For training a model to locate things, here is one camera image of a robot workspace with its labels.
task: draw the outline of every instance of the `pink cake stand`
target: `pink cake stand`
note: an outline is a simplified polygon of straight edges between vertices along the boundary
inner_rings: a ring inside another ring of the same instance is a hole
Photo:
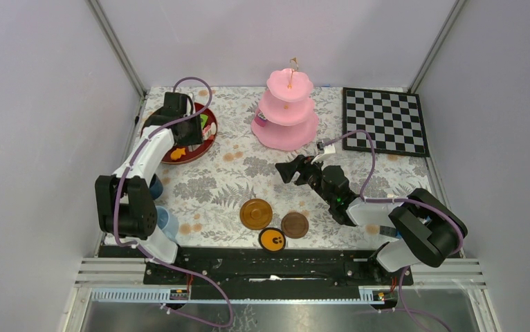
[[[295,71],[291,80],[291,89],[288,88],[290,76],[290,68],[272,72],[267,80],[269,91],[271,91],[273,96],[285,102],[299,102],[306,99],[314,88],[314,84],[310,82],[308,75],[301,71]]]
[[[253,120],[250,128],[263,145],[293,151],[314,140],[318,123],[318,116],[312,113],[304,122],[294,126],[282,126],[268,121],[265,127],[261,127]]]
[[[271,91],[267,90],[259,101],[259,109],[268,121],[282,126],[293,126],[314,115],[314,101],[307,98],[299,102],[285,102],[275,98]]]

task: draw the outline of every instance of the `chess board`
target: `chess board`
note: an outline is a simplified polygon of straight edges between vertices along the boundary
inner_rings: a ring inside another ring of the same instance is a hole
[[[430,156],[418,95],[344,88],[342,110],[342,132],[365,130],[373,138],[375,152]],[[371,151],[364,133],[344,138],[342,148]]]

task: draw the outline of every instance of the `white wall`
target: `white wall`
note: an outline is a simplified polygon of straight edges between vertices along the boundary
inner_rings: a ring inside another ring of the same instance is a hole
[[[469,1],[420,96],[503,331],[530,331],[530,1]]]
[[[85,1],[0,1],[0,331],[54,331],[137,96]]]
[[[103,0],[147,86],[263,86],[298,57],[314,84],[411,85],[454,0]]]

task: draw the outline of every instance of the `orange coaster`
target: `orange coaster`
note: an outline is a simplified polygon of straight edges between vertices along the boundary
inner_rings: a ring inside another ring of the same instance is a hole
[[[259,233],[259,244],[269,252],[278,252],[285,248],[285,235],[277,228],[265,228]]]
[[[251,199],[241,207],[241,222],[249,230],[262,230],[273,218],[271,205],[262,199]]]
[[[289,212],[282,219],[283,233],[292,239],[303,237],[309,228],[308,218],[301,213]]]

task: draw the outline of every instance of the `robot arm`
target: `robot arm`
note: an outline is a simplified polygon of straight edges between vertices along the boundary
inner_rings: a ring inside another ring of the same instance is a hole
[[[372,256],[387,272],[419,262],[438,267],[457,247],[455,231],[437,214],[411,203],[366,203],[349,189],[349,179],[340,166],[322,168],[320,159],[320,155],[299,155],[291,162],[275,164],[275,168],[284,183],[290,183],[294,174],[299,173],[294,183],[309,185],[329,205],[328,211],[340,225],[395,227],[402,239],[384,244]],[[427,190],[416,189],[408,198],[442,211],[466,236],[465,225]]]
[[[113,232],[114,202],[120,195],[119,236],[138,239],[154,257],[168,263],[175,260],[177,245],[157,227],[157,212],[149,185],[164,155],[174,145],[203,142],[199,116],[160,130],[164,124],[190,115],[193,109],[191,95],[166,93],[163,106],[145,121],[138,147],[112,175],[101,175],[95,182],[100,229]],[[118,181],[127,167],[130,171],[119,193]]]

